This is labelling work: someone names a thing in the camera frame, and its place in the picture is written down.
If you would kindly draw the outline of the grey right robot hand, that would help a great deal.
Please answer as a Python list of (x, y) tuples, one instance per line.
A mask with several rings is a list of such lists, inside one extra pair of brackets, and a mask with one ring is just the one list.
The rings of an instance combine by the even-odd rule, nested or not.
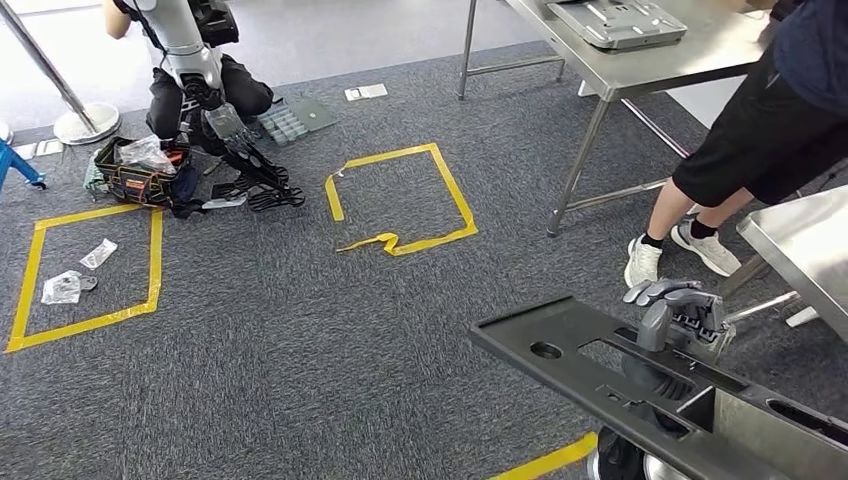
[(623, 301), (647, 309), (638, 323), (636, 340), (647, 351), (671, 346), (714, 364), (735, 336), (735, 329), (726, 322), (723, 298), (704, 291), (699, 281), (645, 280), (631, 287)]

